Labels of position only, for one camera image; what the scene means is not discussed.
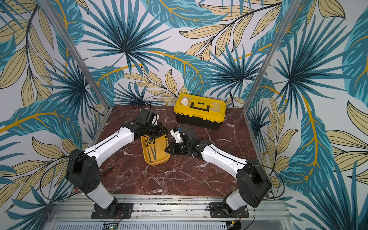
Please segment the black file tool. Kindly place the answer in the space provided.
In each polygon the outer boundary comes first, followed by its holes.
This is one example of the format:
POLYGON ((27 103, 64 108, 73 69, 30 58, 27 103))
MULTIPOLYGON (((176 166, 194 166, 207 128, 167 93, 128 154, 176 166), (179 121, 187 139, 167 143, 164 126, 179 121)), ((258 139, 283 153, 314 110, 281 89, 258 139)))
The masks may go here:
POLYGON ((155 146, 155 139, 152 140, 151 142, 151 151, 152 151, 152 156, 154 158, 154 160, 157 160, 157 152, 156 152, 156 146, 155 146))

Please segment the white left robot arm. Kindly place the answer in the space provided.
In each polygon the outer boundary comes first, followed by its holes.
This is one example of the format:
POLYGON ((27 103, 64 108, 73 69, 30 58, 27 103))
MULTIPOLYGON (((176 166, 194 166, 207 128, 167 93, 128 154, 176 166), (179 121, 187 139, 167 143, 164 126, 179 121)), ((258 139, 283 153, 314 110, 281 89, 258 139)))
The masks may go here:
POLYGON ((117 199, 101 182, 100 166, 124 146, 142 136, 150 139, 167 134, 161 122, 157 125, 128 122, 103 141, 84 150, 75 149, 68 162, 66 179, 80 189, 97 207, 115 212, 117 199))

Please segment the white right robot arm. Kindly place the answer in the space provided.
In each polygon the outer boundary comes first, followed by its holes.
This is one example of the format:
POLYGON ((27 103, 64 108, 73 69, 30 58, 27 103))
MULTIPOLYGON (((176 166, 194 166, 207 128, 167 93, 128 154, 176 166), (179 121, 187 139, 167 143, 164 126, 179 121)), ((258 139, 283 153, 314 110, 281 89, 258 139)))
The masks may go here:
POLYGON ((226 212, 237 211, 243 206, 256 208, 264 200, 272 183, 257 159, 246 160, 233 156, 208 140, 200 140, 189 126, 170 131, 174 142, 165 149, 171 155, 188 155, 211 163, 233 176, 238 189, 223 201, 226 212))

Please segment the black screwdriver in tray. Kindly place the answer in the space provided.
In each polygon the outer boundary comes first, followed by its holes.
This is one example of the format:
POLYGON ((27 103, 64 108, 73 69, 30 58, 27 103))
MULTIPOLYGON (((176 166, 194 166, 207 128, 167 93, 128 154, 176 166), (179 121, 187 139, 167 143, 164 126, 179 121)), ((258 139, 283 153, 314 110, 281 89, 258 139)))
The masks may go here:
POLYGON ((146 151, 149 157, 149 162, 152 163, 151 157, 150 157, 150 152, 149 152, 149 143, 147 140, 144 141, 145 147, 146 147, 146 151))

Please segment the yellow plastic tray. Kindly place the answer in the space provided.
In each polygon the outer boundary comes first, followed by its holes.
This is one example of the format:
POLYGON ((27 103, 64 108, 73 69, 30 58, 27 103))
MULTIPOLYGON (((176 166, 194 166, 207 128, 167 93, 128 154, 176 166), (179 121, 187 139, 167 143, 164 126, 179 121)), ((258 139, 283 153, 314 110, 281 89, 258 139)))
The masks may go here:
POLYGON ((163 135, 150 140, 148 136, 141 137, 144 160, 148 165, 156 166, 169 161, 170 154, 165 152, 168 147, 168 138, 163 135))

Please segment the white roll in toolbox lid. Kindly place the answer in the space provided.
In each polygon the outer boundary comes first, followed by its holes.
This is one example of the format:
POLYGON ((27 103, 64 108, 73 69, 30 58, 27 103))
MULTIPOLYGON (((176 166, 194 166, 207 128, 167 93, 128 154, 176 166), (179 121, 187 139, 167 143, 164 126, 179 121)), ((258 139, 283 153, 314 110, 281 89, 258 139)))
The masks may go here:
POLYGON ((189 100, 188 100, 188 98, 183 97, 183 98, 182 98, 182 100, 181 100, 181 105, 183 105, 183 106, 188 106, 188 104, 189 104, 189 100))

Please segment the yellow and black toolbox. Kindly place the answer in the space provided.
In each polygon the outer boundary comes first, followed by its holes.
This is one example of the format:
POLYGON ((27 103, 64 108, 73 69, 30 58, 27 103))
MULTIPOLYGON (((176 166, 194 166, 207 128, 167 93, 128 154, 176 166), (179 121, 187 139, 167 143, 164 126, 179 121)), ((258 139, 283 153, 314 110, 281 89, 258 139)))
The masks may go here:
POLYGON ((181 94, 173 111, 179 123, 218 130, 225 120, 226 104, 220 100, 181 94), (181 105, 183 97, 188 98, 188 106, 181 105))

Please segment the aluminium front rail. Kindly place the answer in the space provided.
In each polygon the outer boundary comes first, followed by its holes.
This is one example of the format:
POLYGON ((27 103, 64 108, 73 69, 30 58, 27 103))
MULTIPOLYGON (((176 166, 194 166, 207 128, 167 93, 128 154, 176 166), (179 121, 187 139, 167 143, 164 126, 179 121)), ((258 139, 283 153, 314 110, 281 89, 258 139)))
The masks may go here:
POLYGON ((294 230, 296 226, 284 201, 266 200, 247 206, 233 217, 210 206, 222 197, 175 195, 116 195, 132 209, 118 211, 120 218, 92 219, 97 212, 83 195, 56 204, 44 230, 294 230))

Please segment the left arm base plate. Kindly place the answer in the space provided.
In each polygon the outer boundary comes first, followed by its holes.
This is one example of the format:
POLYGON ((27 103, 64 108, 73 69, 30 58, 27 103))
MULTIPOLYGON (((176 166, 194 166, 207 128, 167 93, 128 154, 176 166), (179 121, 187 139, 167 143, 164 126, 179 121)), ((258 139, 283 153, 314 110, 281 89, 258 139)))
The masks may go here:
POLYGON ((94 204, 91 219, 130 219, 133 211, 133 203, 113 202, 107 209, 94 204))

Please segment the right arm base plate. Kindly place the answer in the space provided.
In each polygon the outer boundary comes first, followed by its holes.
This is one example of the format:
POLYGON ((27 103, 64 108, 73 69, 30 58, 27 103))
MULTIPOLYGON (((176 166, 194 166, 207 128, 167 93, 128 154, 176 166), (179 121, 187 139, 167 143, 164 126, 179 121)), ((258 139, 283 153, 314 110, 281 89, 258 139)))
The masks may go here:
POLYGON ((248 218, 249 212, 247 206, 242 206, 237 210, 232 210, 224 202, 212 202, 206 207, 210 212, 211 218, 248 218))

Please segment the left aluminium corner post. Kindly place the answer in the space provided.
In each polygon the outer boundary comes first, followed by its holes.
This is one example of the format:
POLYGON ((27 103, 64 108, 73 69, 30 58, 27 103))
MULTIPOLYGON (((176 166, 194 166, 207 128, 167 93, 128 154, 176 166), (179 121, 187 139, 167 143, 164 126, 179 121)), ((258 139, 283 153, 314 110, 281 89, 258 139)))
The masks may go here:
POLYGON ((79 66, 80 70, 82 71, 83 75, 87 79, 88 83, 90 84, 91 88, 94 90, 98 100, 103 105, 105 110, 109 110, 110 106, 107 103, 105 97, 102 95, 101 91, 99 90, 96 81, 92 77, 87 65, 85 64, 81 54, 79 53, 78 49, 76 48, 71 36, 69 35, 65 26, 62 25, 62 20, 57 15, 55 8, 53 7, 50 1, 40 0, 38 1, 41 8, 45 11, 46 16, 49 18, 51 23, 53 24, 55 30, 60 35, 62 40, 64 41, 66 48, 69 50, 71 56, 73 57, 74 61, 79 66))

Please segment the aluminium corner post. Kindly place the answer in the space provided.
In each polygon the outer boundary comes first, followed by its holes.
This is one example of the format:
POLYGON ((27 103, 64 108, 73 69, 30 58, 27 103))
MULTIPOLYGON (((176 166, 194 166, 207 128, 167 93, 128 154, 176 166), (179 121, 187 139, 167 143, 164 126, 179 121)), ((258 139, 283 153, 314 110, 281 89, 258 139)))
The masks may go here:
POLYGON ((301 0, 297 0, 297 1, 291 1, 288 11, 285 14, 285 17, 283 18, 283 20, 281 21, 281 25, 280 25, 280 29, 279 31, 276 33, 274 40, 270 46, 270 49, 264 59, 264 62, 262 63, 262 66, 258 72, 258 75, 252 85, 252 88, 247 96, 247 99, 245 100, 244 106, 242 108, 244 114, 246 114, 247 110, 249 109, 249 107, 251 106, 253 97, 255 96, 257 89, 259 87, 259 85, 261 84, 262 78, 264 77, 264 74, 266 73, 266 70, 270 64, 270 61, 272 59, 272 57, 274 56, 274 54, 276 53, 285 33, 288 30, 288 26, 290 25, 291 21, 293 20, 293 17, 295 15, 295 13, 297 12, 297 9, 299 7, 301 3, 301 0))
POLYGON ((49 18, 51 23, 53 24, 55 30, 60 35, 62 40, 64 41, 66 48, 69 50, 71 56, 73 57, 74 61, 79 66, 80 70, 82 71, 83 75, 87 79, 88 83, 90 84, 91 88, 94 90, 98 100, 103 105, 105 110, 109 110, 110 106, 107 103, 105 97, 102 95, 101 91, 99 90, 96 81, 92 77, 87 65, 85 64, 81 54, 79 53, 78 49, 76 48, 71 36, 69 35, 65 26, 62 25, 62 20, 57 15, 55 8, 53 7, 50 1, 40 0, 38 1, 41 8, 45 11, 46 16, 49 18))

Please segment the right aluminium corner post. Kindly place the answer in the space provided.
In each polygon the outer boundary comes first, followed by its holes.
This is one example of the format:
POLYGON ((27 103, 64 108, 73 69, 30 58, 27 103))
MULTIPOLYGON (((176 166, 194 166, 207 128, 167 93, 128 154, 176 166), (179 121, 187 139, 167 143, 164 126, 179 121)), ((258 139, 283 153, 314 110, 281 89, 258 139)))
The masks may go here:
POLYGON ((252 88, 247 96, 247 99, 245 100, 244 106, 242 108, 244 114, 246 114, 247 110, 249 109, 249 107, 251 106, 253 97, 255 96, 257 89, 259 87, 259 85, 261 84, 262 78, 264 77, 264 74, 266 73, 266 70, 270 64, 270 61, 272 59, 272 57, 274 56, 274 54, 276 53, 285 33, 288 30, 288 26, 290 25, 291 21, 293 20, 293 17, 295 15, 295 13, 297 12, 297 9, 299 7, 301 3, 301 0, 297 0, 297 1, 291 1, 288 11, 285 14, 285 17, 283 18, 283 20, 281 21, 281 25, 280 25, 280 29, 279 31, 276 33, 274 40, 270 46, 270 49, 264 59, 264 62, 262 63, 262 66, 258 72, 258 75, 252 85, 252 88))

